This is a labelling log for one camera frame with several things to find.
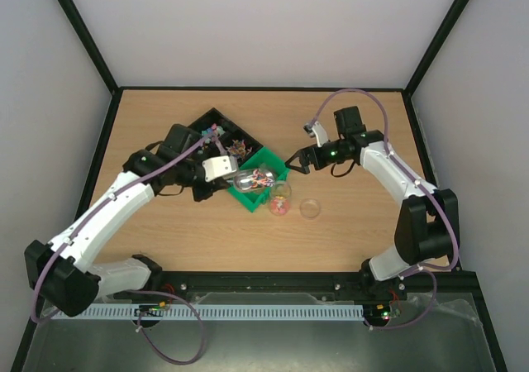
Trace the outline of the clear plastic jar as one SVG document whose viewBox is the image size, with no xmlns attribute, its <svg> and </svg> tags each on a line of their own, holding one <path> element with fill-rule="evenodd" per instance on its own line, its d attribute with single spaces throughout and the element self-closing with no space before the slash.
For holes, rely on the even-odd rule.
<svg viewBox="0 0 529 372">
<path fill-rule="evenodd" d="M 278 181 L 269 192 L 268 207 L 275 216 L 284 216 L 291 206 L 292 189 L 288 182 Z"/>
</svg>

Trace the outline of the clear jar lid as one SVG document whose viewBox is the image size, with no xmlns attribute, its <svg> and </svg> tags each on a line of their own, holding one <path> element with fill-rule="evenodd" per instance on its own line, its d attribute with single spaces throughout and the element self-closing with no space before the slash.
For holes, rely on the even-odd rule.
<svg viewBox="0 0 529 372">
<path fill-rule="evenodd" d="M 321 210 L 321 204 L 314 198 L 303 199 L 299 205 L 300 214 L 306 219 L 317 218 L 320 215 Z"/>
</svg>

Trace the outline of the green bin with gummies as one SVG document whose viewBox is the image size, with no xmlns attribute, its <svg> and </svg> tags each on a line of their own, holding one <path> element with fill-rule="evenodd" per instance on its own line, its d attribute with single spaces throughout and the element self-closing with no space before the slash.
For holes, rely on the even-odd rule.
<svg viewBox="0 0 529 372">
<path fill-rule="evenodd" d="M 249 212 L 254 212 L 267 202 L 273 186 L 287 177 L 285 163 L 274 152 L 262 147 L 241 165 L 228 193 Z"/>
</svg>

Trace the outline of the metal scoop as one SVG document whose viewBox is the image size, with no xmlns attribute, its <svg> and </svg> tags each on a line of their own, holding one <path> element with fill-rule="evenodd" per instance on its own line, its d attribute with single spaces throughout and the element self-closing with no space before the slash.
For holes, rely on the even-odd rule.
<svg viewBox="0 0 529 372">
<path fill-rule="evenodd" d="M 276 177 L 269 169 L 245 169 L 232 179 L 232 186 L 240 193 L 258 192 L 274 186 Z"/>
</svg>

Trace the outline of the black bin with star candies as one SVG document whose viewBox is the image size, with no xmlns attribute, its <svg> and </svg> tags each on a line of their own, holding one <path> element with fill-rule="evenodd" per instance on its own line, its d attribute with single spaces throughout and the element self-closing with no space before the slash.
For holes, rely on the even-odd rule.
<svg viewBox="0 0 529 372">
<path fill-rule="evenodd" d="M 231 145 L 231 140 L 234 138 L 236 132 L 239 131 L 239 127 L 233 121 L 229 120 L 214 107 L 202 114 L 198 119 L 189 124 L 188 127 L 200 132 L 202 136 L 213 131 L 222 143 L 222 146 L 226 149 Z"/>
</svg>

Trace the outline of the black bin with lollipop candies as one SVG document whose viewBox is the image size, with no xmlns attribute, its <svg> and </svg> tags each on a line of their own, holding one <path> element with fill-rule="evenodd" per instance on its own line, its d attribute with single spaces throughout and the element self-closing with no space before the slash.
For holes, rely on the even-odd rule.
<svg viewBox="0 0 529 372">
<path fill-rule="evenodd" d="M 263 147 L 256 139 L 241 129 L 218 131 L 219 141 L 229 156 L 235 157 L 243 165 Z"/>
</svg>

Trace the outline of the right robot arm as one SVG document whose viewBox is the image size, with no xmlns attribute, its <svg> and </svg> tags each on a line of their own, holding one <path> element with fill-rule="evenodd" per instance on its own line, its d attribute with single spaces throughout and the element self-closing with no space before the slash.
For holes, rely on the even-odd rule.
<svg viewBox="0 0 529 372">
<path fill-rule="evenodd" d="M 443 256 L 454 264 L 459 250 L 458 200 L 415 173 L 385 142 L 381 131 L 369 131 L 358 107 L 334 113 L 338 138 L 329 141 L 320 123 L 305 130 L 316 143 L 298 150 L 285 165 L 301 174 L 346 161 L 371 173 L 399 206 L 393 244 L 365 260 L 360 268 L 362 293 L 380 298 L 390 279 L 403 279 Z"/>
</svg>

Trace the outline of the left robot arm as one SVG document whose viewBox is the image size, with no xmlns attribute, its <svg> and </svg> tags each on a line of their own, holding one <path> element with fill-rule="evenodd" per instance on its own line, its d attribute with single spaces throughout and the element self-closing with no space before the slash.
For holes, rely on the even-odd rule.
<svg viewBox="0 0 529 372">
<path fill-rule="evenodd" d="M 162 141 L 133 153 L 107 191 L 75 222 L 43 244 L 33 241 L 24 252 L 35 298 L 75 317 L 94 300 L 145 289 L 161 268 L 150 258 L 97 265 L 102 248 L 129 218 L 177 185 L 190 188 L 200 202 L 220 189 L 239 169 L 214 131 L 201 134 L 174 124 Z"/>
</svg>

